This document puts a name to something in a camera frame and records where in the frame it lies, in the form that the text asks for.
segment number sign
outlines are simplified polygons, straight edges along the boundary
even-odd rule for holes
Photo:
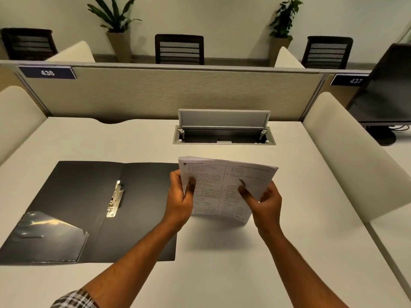
[[[26,77],[42,79],[77,79],[71,67],[19,66]]]
[[[331,82],[331,85],[339,86],[361,86],[368,74],[337,74]]]

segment computer monitor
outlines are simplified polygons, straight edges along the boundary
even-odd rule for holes
[[[411,45],[393,44],[347,107],[382,146],[396,141],[390,126],[411,125]]]

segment white desk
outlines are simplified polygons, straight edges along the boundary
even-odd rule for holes
[[[396,135],[397,142],[386,150],[411,176],[411,130]],[[371,226],[411,285],[411,204],[377,218]]]
[[[299,122],[270,122],[276,146],[173,145],[177,121],[105,125],[48,118],[0,167],[3,243],[59,160],[177,162],[180,155],[279,166],[281,225],[320,277],[351,307],[411,307],[325,161]],[[0,267],[1,307],[48,307],[108,264]],[[159,262],[133,307],[292,307],[252,219],[238,227],[190,218],[174,262]]]

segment mesh chair back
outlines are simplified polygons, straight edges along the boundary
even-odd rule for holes
[[[12,60],[46,60],[57,54],[52,31],[31,28],[3,28],[1,36]]]
[[[309,36],[301,63],[305,68],[345,69],[352,46],[352,38]]]
[[[156,64],[204,65],[204,37],[157,34],[155,61]]]

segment stack of paper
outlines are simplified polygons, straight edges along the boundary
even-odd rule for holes
[[[184,192],[190,177],[197,180],[193,215],[223,215],[244,223],[251,210],[238,187],[243,185],[259,200],[278,170],[273,166],[191,156],[179,157],[178,165]]]

